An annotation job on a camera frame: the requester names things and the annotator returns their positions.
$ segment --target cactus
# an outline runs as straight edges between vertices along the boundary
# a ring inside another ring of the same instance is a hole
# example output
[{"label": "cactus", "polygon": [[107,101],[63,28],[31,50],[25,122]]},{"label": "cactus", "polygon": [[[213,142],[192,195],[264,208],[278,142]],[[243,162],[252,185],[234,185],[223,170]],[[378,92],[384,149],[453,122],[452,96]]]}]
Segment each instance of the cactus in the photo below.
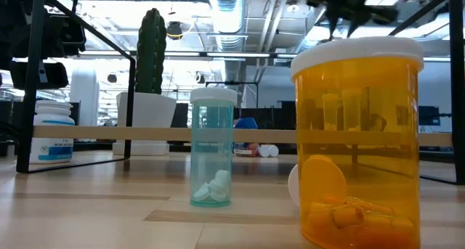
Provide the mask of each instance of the cactus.
[{"label": "cactus", "polygon": [[136,92],[161,94],[165,49],[165,20],[157,9],[151,9],[142,19],[139,29]]}]

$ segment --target white planter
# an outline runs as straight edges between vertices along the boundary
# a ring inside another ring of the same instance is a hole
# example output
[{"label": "white planter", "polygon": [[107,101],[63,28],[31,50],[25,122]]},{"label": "white planter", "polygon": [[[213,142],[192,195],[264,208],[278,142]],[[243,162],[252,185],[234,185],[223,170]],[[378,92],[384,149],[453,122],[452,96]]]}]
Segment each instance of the white planter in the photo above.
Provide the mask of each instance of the white planter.
[{"label": "white planter", "polygon": [[[117,97],[118,126],[126,126],[128,93]],[[173,120],[176,100],[158,94],[134,93],[133,127],[169,128]],[[131,155],[165,155],[169,152],[166,141],[132,140]],[[113,154],[124,154],[124,140],[113,143]]]}]

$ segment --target white bottle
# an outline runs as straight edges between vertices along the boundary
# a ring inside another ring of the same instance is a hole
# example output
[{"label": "white bottle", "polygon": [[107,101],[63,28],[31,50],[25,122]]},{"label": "white bottle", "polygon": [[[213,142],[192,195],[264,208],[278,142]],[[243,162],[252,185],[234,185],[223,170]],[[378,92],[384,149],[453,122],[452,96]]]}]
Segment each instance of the white bottle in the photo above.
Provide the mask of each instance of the white bottle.
[{"label": "white bottle", "polygon": [[[51,100],[36,102],[34,126],[74,126],[71,104]],[[63,163],[73,157],[73,139],[33,138],[29,163]]]}]

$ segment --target pill bottle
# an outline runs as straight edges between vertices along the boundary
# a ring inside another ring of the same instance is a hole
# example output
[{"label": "pill bottle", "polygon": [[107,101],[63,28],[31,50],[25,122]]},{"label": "pill bottle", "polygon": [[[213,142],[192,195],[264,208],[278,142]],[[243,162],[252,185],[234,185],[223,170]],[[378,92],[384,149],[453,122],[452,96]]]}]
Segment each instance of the pill bottle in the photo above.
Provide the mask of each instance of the pill bottle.
[{"label": "pill bottle", "polygon": [[[418,42],[391,36],[332,41],[293,59],[299,219],[311,242],[331,249],[420,248],[423,66]],[[336,95],[344,127],[334,131]],[[307,103],[321,101],[324,130],[308,126],[320,114]]]},{"label": "pill bottle", "polygon": [[[74,126],[71,104],[52,100],[36,102],[34,126]],[[33,138],[29,163],[63,163],[73,157],[73,139]]]},{"label": "pill bottle", "polygon": [[221,88],[194,89],[190,102],[190,204],[210,208],[229,205],[237,93]]}]

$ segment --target wooden shelf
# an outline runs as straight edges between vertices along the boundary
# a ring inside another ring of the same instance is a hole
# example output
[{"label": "wooden shelf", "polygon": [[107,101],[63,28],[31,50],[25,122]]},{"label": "wooden shelf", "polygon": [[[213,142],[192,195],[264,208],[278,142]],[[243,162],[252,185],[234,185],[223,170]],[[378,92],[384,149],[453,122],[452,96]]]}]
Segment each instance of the wooden shelf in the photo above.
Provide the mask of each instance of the wooden shelf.
[{"label": "wooden shelf", "polygon": [[[220,129],[208,129],[203,141],[215,141]],[[190,141],[190,128],[137,128],[104,126],[34,126],[34,137],[43,138],[85,138],[85,139],[132,139]],[[418,144],[423,147],[452,146],[452,134],[418,134]],[[366,144],[397,145],[410,144],[413,138],[401,133],[319,131],[306,132],[303,142],[312,144]],[[235,129],[234,141],[296,144],[295,130],[247,130]]]}]

